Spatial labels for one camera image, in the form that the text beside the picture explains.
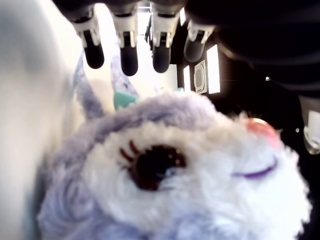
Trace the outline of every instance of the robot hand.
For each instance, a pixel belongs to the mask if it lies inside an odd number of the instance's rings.
[[[120,47],[121,67],[124,74],[133,76],[138,70],[137,35],[139,0],[53,0],[61,13],[72,23],[81,38],[88,65],[98,69],[104,64],[99,24],[94,4],[109,8]],[[181,9],[187,0],[152,0],[153,67],[164,73],[170,64],[171,46],[176,33]],[[202,56],[205,43],[213,32],[213,25],[188,25],[185,57],[195,62]]]

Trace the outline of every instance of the plush bunny ear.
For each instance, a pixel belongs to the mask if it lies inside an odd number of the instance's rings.
[[[92,90],[84,69],[84,53],[80,55],[73,75],[73,89],[77,100],[83,107],[86,120],[101,118],[105,115],[102,105]]]

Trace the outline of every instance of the stuffed bunny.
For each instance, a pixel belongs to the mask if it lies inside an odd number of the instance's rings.
[[[298,155],[268,123],[194,92],[105,113],[79,89],[87,122],[45,170],[42,239],[293,240],[308,222]]]

